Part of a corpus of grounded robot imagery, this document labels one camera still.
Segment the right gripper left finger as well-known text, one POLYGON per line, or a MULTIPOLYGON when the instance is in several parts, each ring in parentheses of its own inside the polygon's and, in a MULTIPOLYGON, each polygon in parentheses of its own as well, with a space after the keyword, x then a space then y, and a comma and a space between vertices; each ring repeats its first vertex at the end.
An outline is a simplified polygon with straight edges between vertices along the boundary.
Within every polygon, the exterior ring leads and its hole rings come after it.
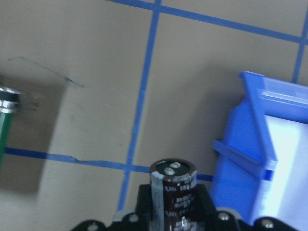
POLYGON ((85 220, 77 224, 74 231, 149 231, 152 218, 151 186, 139 186, 137 202, 132 211, 116 212, 112 224, 106 226, 98 220, 85 220))

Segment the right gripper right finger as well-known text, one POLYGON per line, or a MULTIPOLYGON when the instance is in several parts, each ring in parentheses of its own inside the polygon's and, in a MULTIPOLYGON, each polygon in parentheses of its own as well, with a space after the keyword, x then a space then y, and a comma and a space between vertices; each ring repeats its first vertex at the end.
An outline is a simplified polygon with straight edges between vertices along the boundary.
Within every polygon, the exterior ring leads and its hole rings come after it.
POLYGON ((206 187, 196 188, 195 215, 198 231, 295 231, 296 229, 274 217, 261 217, 247 224, 230 208, 216 208, 206 187))

